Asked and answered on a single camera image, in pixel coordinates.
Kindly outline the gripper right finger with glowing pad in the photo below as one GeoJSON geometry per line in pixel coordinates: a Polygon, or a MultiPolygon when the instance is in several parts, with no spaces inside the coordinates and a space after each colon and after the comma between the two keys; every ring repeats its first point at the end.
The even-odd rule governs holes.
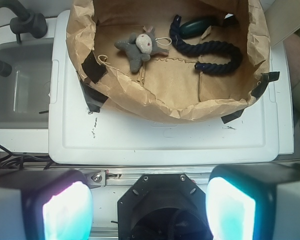
{"type": "Polygon", "coordinates": [[[300,240],[300,163],[218,165],[205,208],[215,240],[300,240]]]}

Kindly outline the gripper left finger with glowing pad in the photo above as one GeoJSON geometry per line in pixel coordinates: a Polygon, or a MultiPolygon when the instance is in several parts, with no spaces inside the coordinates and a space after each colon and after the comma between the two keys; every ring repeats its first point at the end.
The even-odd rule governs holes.
{"type": "Polygon", "coordinates": [[[0,169],[0,240],[87,240],[93,210],[79,170],[0,169]]]}

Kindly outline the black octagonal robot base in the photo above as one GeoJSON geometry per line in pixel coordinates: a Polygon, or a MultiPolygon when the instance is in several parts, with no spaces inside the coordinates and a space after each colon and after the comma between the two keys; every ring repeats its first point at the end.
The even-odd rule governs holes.
{"type": "Polygon", "coordinates": [[[120,240],[212,240],[206,193],[186,174],[144,174],[117,201],[120,240]]]}

